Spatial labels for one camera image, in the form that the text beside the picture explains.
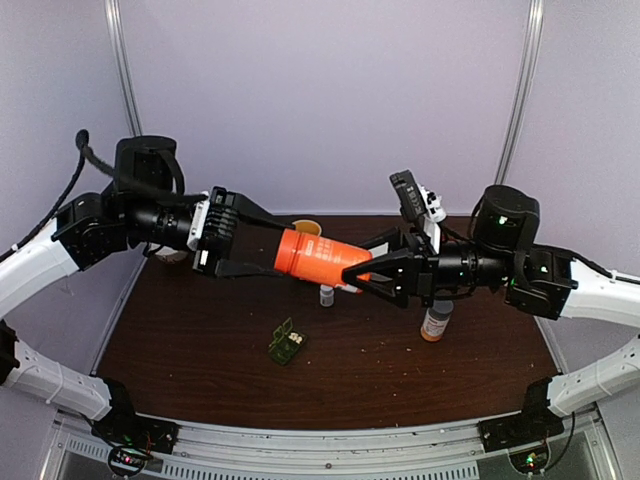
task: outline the yellow cup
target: yellow cup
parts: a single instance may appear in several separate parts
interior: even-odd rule
[[[318,222],[314,222],[313,220],[296,220],[293,222],[293,225],[296,227],[296,232],[309,233],[317,236],[322,234],[322,227]]]

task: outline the small vial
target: small vial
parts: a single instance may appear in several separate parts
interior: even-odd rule
[[[333,288],[329,285],[320,285],[320,305],[323,307],[333,306]]]
[[[453,312],[451,300],[436,300],[432,307],[427,308],[422,328],[420,328],[422,338],[427,342],[440,340],[451,318],[451,312]]]

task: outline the white wall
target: white wall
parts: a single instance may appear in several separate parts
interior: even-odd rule
[[[640,4],[550,0],[544,22],[508,183],[540,201],[541,243],[638,275]],[[561,319],[552,329],[572,370],[637,333],[591,320]],[[624,478],[640,478],[640,390],[600,408]]]
[[[22,238],[51,207],[77,162],[86,127],[112,159],[128,136],[102,2],[0,2],[0,250]],[[89,167],[72,195],[107,180]],[[20,338],[88,372],[136,254],[114,256],[37,295],[6,319]],[[2,478],[37,478],[55,411],[0,389]]]
[[[397,213],[412,168],[470,212],[493,182],[526,0],[122,3],[145,133],[192,189],[278,212]]]

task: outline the orange pill bottle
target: orange pill bottle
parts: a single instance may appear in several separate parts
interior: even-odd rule
[[[355,292],[356,288],[342,281],[342,271],[372,257],[368,250],[353,245],[287,229],[280,239],[274,269],[309,282]],[[371,274],[358,278],[368,281]]]

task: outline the bottle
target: bottle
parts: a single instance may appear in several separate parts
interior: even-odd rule
[[[445,328],[451,319],[453,302],[451,300],[436,300],[433,306],[427,308],[420,335],[427,342],[437,342],[442,338]]]
[[[329,285],[320,285],[320,305],[323,307],[333,306],[333,288]]]
[[[368,250],[347,243],[287,229],[273,268],[302,280],[355,292],[357,289],[342,281],[342,270],[372,257]],[[369,281],[371,274],[358,278]]]

